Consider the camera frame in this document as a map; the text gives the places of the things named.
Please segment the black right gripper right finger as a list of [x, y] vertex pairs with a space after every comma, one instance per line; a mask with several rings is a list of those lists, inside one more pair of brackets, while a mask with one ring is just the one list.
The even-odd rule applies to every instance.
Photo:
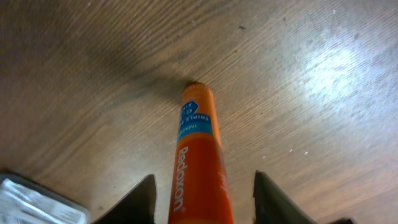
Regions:
[[255, 224], [315, 224], [265, 173], [254, 176]]

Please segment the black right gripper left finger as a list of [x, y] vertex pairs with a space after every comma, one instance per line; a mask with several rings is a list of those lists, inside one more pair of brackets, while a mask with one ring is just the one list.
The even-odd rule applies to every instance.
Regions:
[[155, 176], [145, 176], [94, 224], [154, 224], [157, 187]]

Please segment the clear packet with white label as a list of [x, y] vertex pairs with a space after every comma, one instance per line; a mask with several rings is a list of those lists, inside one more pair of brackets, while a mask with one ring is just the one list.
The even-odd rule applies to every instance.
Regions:
[[82, 205], [12, 172], [1, 172], [1, 224], [87, 224]]

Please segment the dark flat object at corner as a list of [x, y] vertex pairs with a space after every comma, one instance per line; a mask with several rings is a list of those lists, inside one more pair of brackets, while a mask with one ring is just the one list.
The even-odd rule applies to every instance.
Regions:
[[340, 218], [329, 224], [356, 224], [356, 222], [352, 218]]

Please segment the orange Redoxon tube white cap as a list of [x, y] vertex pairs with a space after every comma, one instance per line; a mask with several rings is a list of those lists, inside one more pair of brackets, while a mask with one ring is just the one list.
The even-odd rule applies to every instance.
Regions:
[[183, 91], [168, 222], [234, 222], [215, 99], [203, 83]]

